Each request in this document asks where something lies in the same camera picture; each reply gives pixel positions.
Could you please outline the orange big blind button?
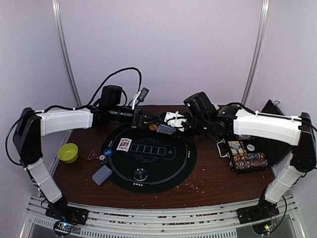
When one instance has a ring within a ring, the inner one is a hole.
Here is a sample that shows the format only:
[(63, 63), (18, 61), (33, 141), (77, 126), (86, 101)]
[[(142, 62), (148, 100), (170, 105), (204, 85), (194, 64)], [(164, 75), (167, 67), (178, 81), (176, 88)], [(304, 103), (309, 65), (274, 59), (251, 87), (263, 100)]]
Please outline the orange big blind button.
[(158, 128), (158, 126), (156, 124), (151, 124), (149, 126), (149, 129), (152, 130), (152, 131), (157, 130), (157, 128)]

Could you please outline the grey card deck box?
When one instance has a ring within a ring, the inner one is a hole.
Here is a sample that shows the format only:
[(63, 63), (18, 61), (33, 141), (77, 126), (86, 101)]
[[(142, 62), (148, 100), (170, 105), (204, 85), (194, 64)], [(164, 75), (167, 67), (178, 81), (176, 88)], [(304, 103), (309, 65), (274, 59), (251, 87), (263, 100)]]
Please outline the grey card deck box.
[(166, 134), (166, 135), (172, 135), (176, 132), (176, 129), (174, 127), (170, 127), (168, 125), (160, 124), (157, 128), (158, 133)]

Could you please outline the blue small blind button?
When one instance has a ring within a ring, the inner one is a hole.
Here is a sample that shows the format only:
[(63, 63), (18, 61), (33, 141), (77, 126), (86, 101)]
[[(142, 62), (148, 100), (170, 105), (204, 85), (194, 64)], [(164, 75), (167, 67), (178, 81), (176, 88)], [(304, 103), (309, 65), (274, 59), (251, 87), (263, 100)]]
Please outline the blue small blind button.
[(113, 151), (111, 149), (106, 149), (103, 151), (103, 155), (105, 157), (110, 157), (113, 154)]

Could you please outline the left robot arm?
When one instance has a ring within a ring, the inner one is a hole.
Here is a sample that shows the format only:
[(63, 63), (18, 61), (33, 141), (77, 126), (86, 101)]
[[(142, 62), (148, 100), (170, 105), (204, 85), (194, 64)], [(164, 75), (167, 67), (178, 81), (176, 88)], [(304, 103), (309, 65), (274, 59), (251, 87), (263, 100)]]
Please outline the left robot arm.
[(108, 85), (103, 87), (101, 97), (92, 105), (81, 108), (53, 106), (42, 111), (25, 108), (22, 111), (9, 132), (13, 134), (13, 144), (20, 157), (19, 165), (48, 202), (48, 212), (60, 220), (73, 217), (67, 199), (44, 163), (42, 138), (62, 131), (95, 128), (113, 121), (128, 123), (133, 128), (146, 128), (158, 121), (157, 116), (138, 106), (148, 92), (143, 88), (132, 99), (132, 105), (122, 106), (122, 87)]

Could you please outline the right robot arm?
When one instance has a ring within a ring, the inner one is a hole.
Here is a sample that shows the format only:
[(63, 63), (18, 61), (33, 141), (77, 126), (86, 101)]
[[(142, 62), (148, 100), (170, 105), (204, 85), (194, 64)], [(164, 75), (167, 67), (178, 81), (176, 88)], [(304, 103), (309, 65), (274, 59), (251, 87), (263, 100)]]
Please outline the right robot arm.
[(284, 198), (289, 188), (317, 165), (316, 128), (308, 113), (278, 116), (254, 112), (240, 103), (229, 103), (217, 110), (205, 92), (188, 97), (184, 104), (191, 114), (182, 123), (186, 134), (250, 135), (292, 146), (292, 158), (263, 190), (258, 204), (237, 210), (241, 224), (269, 218), (277, 211), (278, 201)]

